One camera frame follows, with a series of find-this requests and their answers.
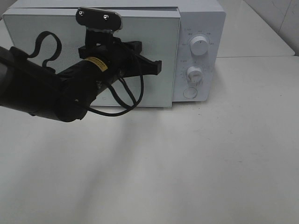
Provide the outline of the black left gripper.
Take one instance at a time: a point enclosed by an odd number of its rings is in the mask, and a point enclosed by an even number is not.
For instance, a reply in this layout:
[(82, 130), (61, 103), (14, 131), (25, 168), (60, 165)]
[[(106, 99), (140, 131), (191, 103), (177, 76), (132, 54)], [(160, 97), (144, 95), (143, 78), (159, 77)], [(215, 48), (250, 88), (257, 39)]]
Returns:
[(78, 49), (84, 61), (93, 64), (101, 74), (97, 80), (112, 84), (119, 78), (158, 75), (162, 61), (151, 61), (142, 55), (142, 42), (122, 42), (112, 33), (87, 29), (85, 45)]

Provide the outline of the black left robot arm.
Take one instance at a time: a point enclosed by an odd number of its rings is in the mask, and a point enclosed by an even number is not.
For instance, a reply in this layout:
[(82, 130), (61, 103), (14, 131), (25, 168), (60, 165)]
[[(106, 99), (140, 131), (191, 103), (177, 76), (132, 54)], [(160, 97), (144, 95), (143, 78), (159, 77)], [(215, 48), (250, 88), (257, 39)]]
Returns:
[(44, 31), (36, 39), (32, 54), (19, 48), (0, 50), (0, 104), (3, 107), (62, 122), (81, 120), (88, 112), (109, 116), (91, 108), (91, 103), (105, 90), (123, 108), (113, 116), (121, 116), (141, 102), (129, 89), (125, 79), (158, 75), (161, 61), (141, 55), (140, 41), (122, 42), (112, 33), (86, 30), (85, 44), (80, 47), (80, 61), (56, 73), (31, 60), (39, 55), (43, 40), (51, 32)]

